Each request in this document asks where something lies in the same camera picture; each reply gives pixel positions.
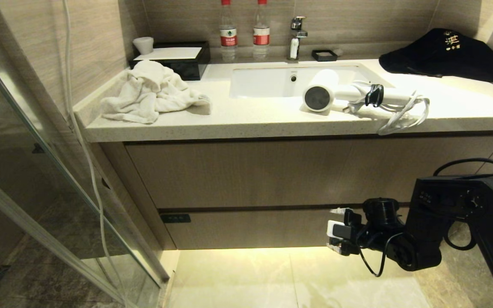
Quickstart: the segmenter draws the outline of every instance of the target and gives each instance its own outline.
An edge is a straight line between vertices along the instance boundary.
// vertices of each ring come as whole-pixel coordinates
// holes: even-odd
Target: wooden drawer
[[[329,210],[190,213],[191,222],[165,224],[178,249],[325,246]]]
[[[157,208],[263,207],[409,201],[418,177],[489,157],[493,135],[424,138],[131,144],[127,152]],[[472,174],[481,163],[444,174]]]

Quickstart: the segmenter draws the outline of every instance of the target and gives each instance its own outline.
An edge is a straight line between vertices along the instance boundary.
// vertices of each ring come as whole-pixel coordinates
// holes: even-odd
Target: white cable
[[[387,121],[387,123],[384,126],[382,126],[380,129],[378,129],[378,135],[389,135],[389,134],[395,133],[397,131],[401,131],[401,130],[404,130],[404,129],[407,129],[410,127],[414,127],[416,125],[421,124],[423,121],[425,121],[425,119],[427,119],[427,116],[429,115],[429,99],[423,95],[416,95],[416,94],[417,94],[417,91],[414,91],[412,93],[410,100],[408,101],[408,103],[404,107],[394,107],[392,105],[385,105],[385,104],[380,105],[380,107],[384,110],[387,110],[386,108],[395,110],[395,113],[393,113],[393,115],[391,116],[389,121]],[[414,123],[411,123],[409,125],[401,126],[401,125],[397,124],[397,122],[401,119],[401,117],[403,117],[403,115],[405,113],[407,113],[407,111],[412,109],[418,103],[424,103],[425,104],[425,109],[424,109],[421,117],[419,117],[416,121],[414,121]]]
[[[352,113],[357,113],[359,109],[364,106],[364,96],[366,96],[366,94],[368,93],[368,89],[366,88],[366,86],[371,86],[371,84],[363,80],[355,80],[351,84],[351,86],[354,86],[359,91],[360,99],[355,102],[350,102],[347,105],[348,109]],[[391,115],[391,118],[384,126],[378,129],[378,135],[389,135],[391,133],[396,133],[397,131],[420,125],[423,121],[427,119],[427,116],[429,115],[429,102],[430,101],[427,97],[423,95],[417,95],[417,91],[414,91],[411,94],[410,99],[406,105],[386,104],[384,100],[384,102],[379,107],[389,113],[393,113],[393,115]],[[399,125],[398,121],[401,119],[401,117],[403,117],[405,113],[410,111],[416,104],[419,103],[425,104],[425,109],[422,115],[416,121],[414,121],[414,123],[404,126]]]
[[[106,234],[104,231],[104,206],[102,204],[102,198],[100,198],[100,193],[98,191],[98,184],[96,183],[96,175],[94,172],[94,165],[92,164],[92,159],[90,158],[90,154],[85,146],[85,142],[83,139],[83,135],[80,132],[79,125],[77,125],[77,120],[74,115],[73,107],[72,107],[72,82],[71,82],[71,59],[70,59],[70,45],[71,45],[71,20],[70,20],[70,10],[68,8],[68,2],[67,0],[62,0],[63,6],[64,6],[64,13],[66,15],[66,60],[65,60],[65,66],[66,66],[66,109],[68,114],[70,115],[70,118],[72,120],[72,123],[74,125],[74,133],[79,140],[81,149],[83,150],[85,156],[86,156],[86,161],[89,164],[89,169],[90,169],[90,179],[92,181],[92,188],[94,189],[94,195],[96,196],[96,202],[98,203],[98,212],[100,213],[100,236],[102,239],[102,248],[104,249],[104,254],[106,255],[106,258],[108,259],[113,271],[115,272],[115,275],[117,276],[117,279],[119,281],[118,285],[118,293],[121,296],[121,299],[123,300],[123,304],[125,304],[125,308],[127,307],[127,298],[125,297],[125,289],[123,287],[123,281],[121,280],[121,276],[119,275],[117,268],[115,267],[115,264],[113,263],[110,253],[108,252],[107,245],[106,245]]]

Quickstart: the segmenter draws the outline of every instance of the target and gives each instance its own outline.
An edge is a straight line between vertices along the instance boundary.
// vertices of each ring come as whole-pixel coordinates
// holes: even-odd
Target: white sink
[[[233,70],[229,97],[301,97],[313,76],[323,69],[336,71],[339,77],[339,84],[351,84],[355,80],[363,80],[391,86],[378,74],[360,65],[316,68],[245,68]]]

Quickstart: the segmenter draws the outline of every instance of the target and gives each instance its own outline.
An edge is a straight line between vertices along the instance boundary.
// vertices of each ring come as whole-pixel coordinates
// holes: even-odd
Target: bathroom vanity
[[[304,110],[301,93],[322,68],[339,71],[344,84],[417,89],[430,98],[430,115],[379,136],[384,117],[343,113],[339,104]],[[116,95],[123,78],[75,111],[106,162],[99,167],[112,169],[113,185],[130,194],[166,249],[324,246],[329,209],[373,197],[407,203],[416,178],[440,165],[493,158],[493,85],[476,80],[389,74],[377,60],[210,65],[190,82],[211,98],[210,114],[192,107],[144,125],[99,115],[100,98]],[[491,172],[482,163],[446,170]]]

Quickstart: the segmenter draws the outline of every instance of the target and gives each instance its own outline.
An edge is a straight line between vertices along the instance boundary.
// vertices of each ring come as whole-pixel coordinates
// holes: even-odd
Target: countertop
[[[325,114],[312,113],[301,108],[301,98],[229,97],[231,74],[237,68],[323,68],[341,65],[365,66],[397,88],[418,89],[419,93],[430,98],[428,119],[404,133],[493,130],[493,84],[459,77],[390,74],[381,68],[377,59],[301,61],[296,64],[211,64],[202,80],[188,82],[192,89],[211,98],[213,105],[209,115],[203,107],[190,107],[174,113],[162,113],[155,123],[149,125],[112,121],[100,116],[100,99],[117,95],[125,82],[124,71],[77,103],[74,112],[88,142],[376,134],[387,119],[361,118],[336,109]]]

